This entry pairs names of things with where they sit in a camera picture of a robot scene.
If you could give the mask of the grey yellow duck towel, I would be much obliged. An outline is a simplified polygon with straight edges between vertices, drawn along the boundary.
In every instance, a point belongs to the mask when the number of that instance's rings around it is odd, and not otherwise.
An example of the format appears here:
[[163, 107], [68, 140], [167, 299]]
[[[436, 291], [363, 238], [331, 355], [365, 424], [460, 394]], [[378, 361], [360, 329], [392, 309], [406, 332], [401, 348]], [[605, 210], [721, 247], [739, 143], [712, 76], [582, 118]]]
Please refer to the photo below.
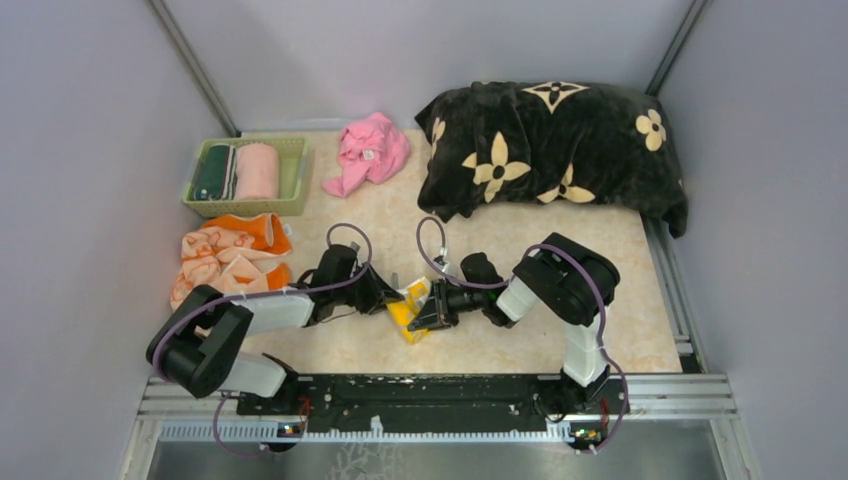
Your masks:
[[410, 331], [408, 327], [421, 312], [431, 289], [431, 280], [419, 277], [405, 288], [399, 290], [402, 299], [387, 305], [389, 315], [394, 324], [400, 329], [400, 334], [408, 344], [417, 344], [428, 334], [428, 329]]

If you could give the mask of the orange peach towel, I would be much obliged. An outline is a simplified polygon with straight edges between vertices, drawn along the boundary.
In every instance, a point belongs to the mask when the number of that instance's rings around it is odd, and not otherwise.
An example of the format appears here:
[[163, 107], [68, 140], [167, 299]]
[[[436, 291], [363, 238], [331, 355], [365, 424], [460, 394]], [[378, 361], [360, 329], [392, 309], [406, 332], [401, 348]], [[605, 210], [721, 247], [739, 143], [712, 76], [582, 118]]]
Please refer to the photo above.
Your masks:
[[170, 307], [175, 311], [201, 285], [224, 294], [279, 290], [292, 281], [285, 263], [291, 251], [284, 224], [275, 214], [213, 218], [182, 239]]

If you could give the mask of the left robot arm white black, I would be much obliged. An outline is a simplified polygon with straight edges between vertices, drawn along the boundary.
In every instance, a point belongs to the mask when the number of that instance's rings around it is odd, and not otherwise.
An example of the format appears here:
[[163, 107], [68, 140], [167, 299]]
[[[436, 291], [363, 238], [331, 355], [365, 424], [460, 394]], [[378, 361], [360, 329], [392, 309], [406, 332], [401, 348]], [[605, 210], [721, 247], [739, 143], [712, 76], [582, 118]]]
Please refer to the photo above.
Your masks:
[[243, 351], [246, 338], [316, 326], [340, 306], [373, 315], [403, 298], [360, 262], [354, 247], [332, 244], [317, 267], [279, 290], [225, 294], [210, 285], [193, 288], [150, 341], [146, 359], [163, 380], [197, 399], [249, 394], [285, 414], [300, 399], [297, 372], [272, 355]]

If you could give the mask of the black floral pillow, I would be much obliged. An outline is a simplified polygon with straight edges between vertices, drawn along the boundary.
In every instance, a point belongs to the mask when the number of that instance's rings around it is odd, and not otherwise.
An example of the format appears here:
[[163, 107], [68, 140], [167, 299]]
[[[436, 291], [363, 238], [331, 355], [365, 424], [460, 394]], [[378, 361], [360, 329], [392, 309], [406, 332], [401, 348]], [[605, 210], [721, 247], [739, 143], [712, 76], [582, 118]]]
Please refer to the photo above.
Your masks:
[[689, 202], [660, 101], [626, 87], [475, 82], [416, 115], [430, 145], [421, 210], [448, 221], [497, 202], [619, 205], [679, 238]]

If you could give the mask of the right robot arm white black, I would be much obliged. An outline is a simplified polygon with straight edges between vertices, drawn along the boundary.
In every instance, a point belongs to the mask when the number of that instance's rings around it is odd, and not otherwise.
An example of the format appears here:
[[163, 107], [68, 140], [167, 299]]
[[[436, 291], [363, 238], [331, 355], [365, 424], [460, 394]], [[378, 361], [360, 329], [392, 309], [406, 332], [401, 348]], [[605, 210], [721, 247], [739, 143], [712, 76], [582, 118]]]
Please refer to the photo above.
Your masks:
[[409, 332], [453, 328], [460, 315], [481, 311], [495, 326], [512, 328], [538, 304], [566, 326], [562, 378], [548, 404], [556, 414], [588, 412], [602, 398], [610, 374], [602, 329], [620, 274], [602, 255], [552, 233], [504, 279], [487, 255], [478, 252], [460, 263], [462, 279], [443, 274], [432, 282]]

